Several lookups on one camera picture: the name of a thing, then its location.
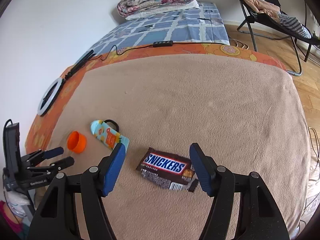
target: metal chair leg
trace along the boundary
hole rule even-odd
[[[314,63],[316,63],[316,64],[318,64],[318,65],[320,65],[320,63],[319,62],[317,62],[317,61],[315,61],[314,59],[312,59],[312,58],[309,58],[309,57],[306,57],[307,56],[307,54],[304,54],[304,52],[302,51],[302,49],[301,49],[301,47],[300,46],[298,46],[297,45],[297,48],[301,51],[301,53],[305,56],[305,59],[310,59],[311,61],[313,61]],[[320,58],[318,57],[318,56],[316,56],[315,54],[313,54],[312,52],[310,52],[310,54],[311,55],[313,55],[314,57],[316,57],[316,58],[318,58],[319,60],[320,60]]]
[[[242,12],[243,12],[243,14],[244,14],[244,17],[247,18],[248,16],[247,16],[247,13],[245,12],[244,6],[243,6],[243,4],[242,4],[241,1],[239,1],[239,2],[240,2],[241,9],[242,9]],[[248,24],[249,31],[241,31],[241,30],[240,30],[245,23]],[[274,37],[266,36],[266,35],[263,35],[263,34],[260,34],[260,33],[254,33],[254,32],[252,31],[252,28],[251,28],[250,23],[249,23],[246,19],[239,25],[239,27],[237,28],[237,31],[240,32],[240,33],[246,33],[246,34],[250,34],[250,35],[251,35],[253,47],[254,47],[254,50],[255,50],[256,52],[258,52],[258,49],[257,49],[257,44],[256,44],[256,41],[255,41],[253,35],[260,36],[260,37],[264,37],[264,38],[268,38],[268,39],[274,40],[274,41],[281,41],[281,40],[290,38],[289,35],[288,35],[288,36],[284,36],[284,37],[282,37],[282,38],[274,38]]]
[[[300,62],[300,58],[299,58],[299,54],[298,54],[298,51],[297,51],[297,46],[293,40],[293,38],[291,37],[291,41],[293,43],[293,47],[294,47],[294,51],[296,52],[296,55],[297,55],[297,59],[298,59],[298,63],[299,63],[299,73],[295,72],[295,71],[291,71],[291,70],[287,70],[287,72],[290,74],[290,75],[293,75],[293,76],[301,76],[302,74],[302,67],[301,67],[301,62]]]
[[[309,47],[308,47],[308,50],[307,50],[307,53],[306,53],[306,57],[304,58],[304,62],[307,62],[308,60],[308,57],[309,57],[309,54],[310,54],[310,50],[311,50],[311,44],[309,44]]]

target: blue gripper pad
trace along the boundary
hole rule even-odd
[[[110,157],[113,158],[112,162],[104,176],[104,187],[102,193],[107,196],[116,184],[117,178],[119,176],[122,164],[125,157],[125,146],[122,143],[117,144],[115,149],[112,151]]]
[[[209,164],[207,157],[197,143],[190,145],[189,156],[202,190],[206,192],[208,196],[212,196],[213,189],[211,187],[211,180],[215,175],[213,167]]]
[[[44,152],[43,158],[44,159],[51,159],[55,156],[63,154],[63,148],[62,147],[57,147],[52,150],[48,150]]]

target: white cloth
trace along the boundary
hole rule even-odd
[[[185,10],[185,9],[200,9],[199,4],[196,0],[193,0],[191,3],[184,4],[184,5],[167,5],[160,8],[156,8],[153,10],[148,11],[140,11],[138,13],[135,13],[133,15],[127,16],[125,19],[127,21],[136,20],[139,18],[145,18],[153,14],[158,13],[164,13],[164,12],[172,12],[172,11],[179,11],[179,10]]]
[[[30,205],[28,197],[22,193],[15,191],[5,192],[9,208],[12,210],[15,216],[26,217],[26,213],[22,206]]]

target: orange plastic cup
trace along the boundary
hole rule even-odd
[[[81,153],[85,149],[87,145],[87,138],[77,132],[73,131],[68,138],[67,147],[70,151],[73,151],[74,153]]]

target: snickers bar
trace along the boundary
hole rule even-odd
[[[198,185],[190,159],[153,148],[149,148],[137,170],[145,179],[164,189],[194,192]]]

